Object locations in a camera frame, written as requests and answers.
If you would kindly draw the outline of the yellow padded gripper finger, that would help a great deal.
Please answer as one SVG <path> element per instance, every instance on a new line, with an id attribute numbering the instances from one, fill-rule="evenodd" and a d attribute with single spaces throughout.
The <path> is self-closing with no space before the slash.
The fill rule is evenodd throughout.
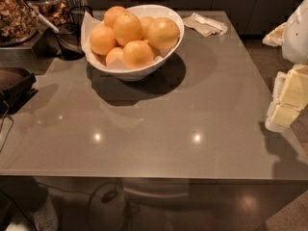
<path id="1" fill-rule="evenodd" d="M 295 64 L 287 73 L 279 71 L 274 80 L 266 128 L 272 132 L 284 132 L 307 105 L 308 65 Z"/>

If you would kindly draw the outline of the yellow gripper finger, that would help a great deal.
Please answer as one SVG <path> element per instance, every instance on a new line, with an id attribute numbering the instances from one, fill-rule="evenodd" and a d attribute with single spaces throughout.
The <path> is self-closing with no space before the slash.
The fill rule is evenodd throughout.
<path id="1" fill-rule="evenodd" d="M 263 44 L 277 47 L 283 44 L 286 23 L 282 23 L 263 38 Z"/>

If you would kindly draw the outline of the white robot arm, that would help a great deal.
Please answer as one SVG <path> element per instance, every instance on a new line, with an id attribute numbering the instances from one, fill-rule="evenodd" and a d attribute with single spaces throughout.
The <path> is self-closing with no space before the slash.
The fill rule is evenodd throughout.
<path id="1" fill-rule="evenodd" d="M 267 34 L 263 44 L 281 46 L 283 58 L 294 64 L 287 73 L 277 73 L 265 122 L 268 130 L 282 133 L 308 105 L 308 0 Z"/>

